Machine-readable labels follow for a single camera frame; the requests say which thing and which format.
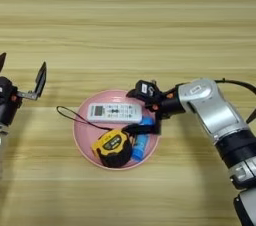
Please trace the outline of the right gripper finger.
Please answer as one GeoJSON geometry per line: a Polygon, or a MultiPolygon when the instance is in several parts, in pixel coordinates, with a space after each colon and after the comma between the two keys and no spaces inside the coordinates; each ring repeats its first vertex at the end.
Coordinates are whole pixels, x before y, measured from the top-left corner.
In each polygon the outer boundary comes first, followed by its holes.
{"type": "Polygon", "coordinates": [[[129,134],[154,134],[154,126],[153,125],[139,125],[139,124],[131,124],[124,128],[124,131],[129,134]]]}
{"type": "Polygon", "coordinates": [[[127,94],[126,94],[126,97],[127,98],[133,98],[133,99],[136,99],[138,101],[141,101],[143,103],[146,102],[146,95],[140,91],[140,90],[137,90],[137,89],[132,89],[130,90],[127,94]]]}

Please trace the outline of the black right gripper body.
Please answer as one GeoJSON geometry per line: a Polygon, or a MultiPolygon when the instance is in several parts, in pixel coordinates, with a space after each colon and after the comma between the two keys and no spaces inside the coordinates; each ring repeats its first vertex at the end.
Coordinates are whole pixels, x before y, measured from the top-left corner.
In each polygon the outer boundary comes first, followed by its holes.
{"type": "Polygon", "coordinates": [[[178,85],[165,92],[154,86],[153,96],[150,98],[148,109],[155,115],[153,133],[160,134],[163,120],[169,119],[172,115],[185,112],[179,99],[178,85]]]}

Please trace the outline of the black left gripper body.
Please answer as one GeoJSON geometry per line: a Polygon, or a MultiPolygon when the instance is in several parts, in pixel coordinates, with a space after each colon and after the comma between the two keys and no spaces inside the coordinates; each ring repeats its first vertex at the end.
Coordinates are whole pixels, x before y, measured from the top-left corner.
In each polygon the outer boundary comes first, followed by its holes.
{"type": "Polygon", "coordinates": [[[36,99],[36,93],[29,91],[21,92],[6,77],[0,77],[0,123],[10,125],[17,110],[22,105],[22,100],[36,99]]]}

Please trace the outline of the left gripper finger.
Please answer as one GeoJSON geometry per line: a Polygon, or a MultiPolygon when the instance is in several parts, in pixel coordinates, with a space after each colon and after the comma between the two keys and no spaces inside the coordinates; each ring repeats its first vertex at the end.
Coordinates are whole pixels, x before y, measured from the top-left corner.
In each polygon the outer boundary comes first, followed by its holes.
{"type": "Polygon", "coordinates": [[[0,55],[0,72],[2,71],[2,68],[4,66],[5,58],[6,58],[6,53],[4,52],[0,55]]]}
{"type": "Polygon", "coordinates": [[[47,74],[47,64],[43,63],[35,80],[36,87],[34,92],[37,95],[37,97],[40,97],[42,95],[42,92],[46,83],[46,74],[47,74]]]}

